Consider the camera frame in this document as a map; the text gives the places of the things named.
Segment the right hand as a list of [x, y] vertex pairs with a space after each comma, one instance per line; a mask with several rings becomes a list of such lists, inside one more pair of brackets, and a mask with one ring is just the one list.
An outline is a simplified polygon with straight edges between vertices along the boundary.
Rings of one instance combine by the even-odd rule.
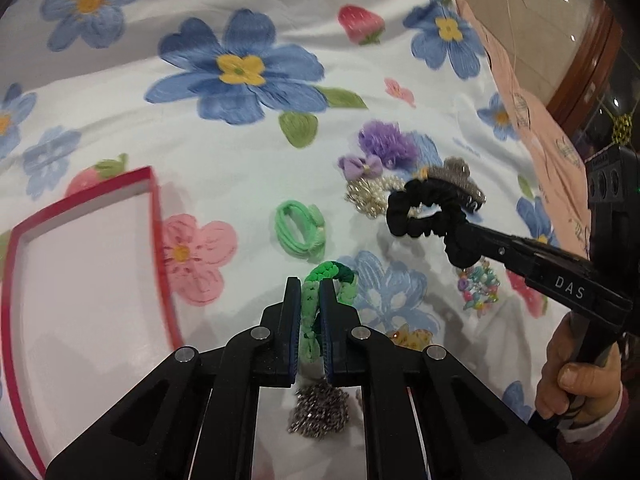
[[583, 396], [585, 403], [574, 418], [578, 426], [590, 425], [610, 414], [617, 405], [620, 381], [620, 349], [613, 344], [603, 366], [570, 362], [575, 338], [567, 314], [555, 330], [547, 347], [547, 362], [538, 382], [535, 408], [543, 419], [563, 415], [570, 407], [570, 396]]

